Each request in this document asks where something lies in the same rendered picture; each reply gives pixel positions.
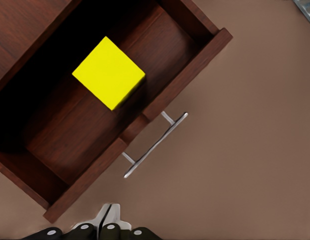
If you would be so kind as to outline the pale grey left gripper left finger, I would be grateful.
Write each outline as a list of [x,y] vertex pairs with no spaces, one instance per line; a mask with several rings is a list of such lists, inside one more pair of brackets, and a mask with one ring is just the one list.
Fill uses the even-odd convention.
[[105,204],[95,218],[80,222],[68,233],[67,240],[98,240],[98,234],[108,215],[111,204]]

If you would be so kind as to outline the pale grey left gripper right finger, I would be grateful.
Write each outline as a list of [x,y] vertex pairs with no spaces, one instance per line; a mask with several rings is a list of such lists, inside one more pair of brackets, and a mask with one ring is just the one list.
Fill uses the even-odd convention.
[[110,204],[99,223],[99,240],[129,240],[132,225],[121,220],[121,206]]

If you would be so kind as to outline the yellow cube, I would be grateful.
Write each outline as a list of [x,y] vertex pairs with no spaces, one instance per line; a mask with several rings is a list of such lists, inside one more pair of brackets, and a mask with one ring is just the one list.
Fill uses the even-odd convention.
[[104,37],[72,76],[113,111],[143,82],[146,74],[108,37]]

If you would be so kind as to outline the dark wooden drawer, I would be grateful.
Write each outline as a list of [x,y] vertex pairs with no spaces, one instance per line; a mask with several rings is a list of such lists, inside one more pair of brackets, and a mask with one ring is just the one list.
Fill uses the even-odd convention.
[[[72,75],[103,37],[145,73],[116,110]],[[192,0],[82,0],[0,91],[0,172],[54,223],[231,39]]]

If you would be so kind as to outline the silver frame post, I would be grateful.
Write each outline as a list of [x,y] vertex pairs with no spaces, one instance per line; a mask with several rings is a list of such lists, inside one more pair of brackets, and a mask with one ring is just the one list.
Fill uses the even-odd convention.
[[293,0],[293,2],[310,22],[310,0]]

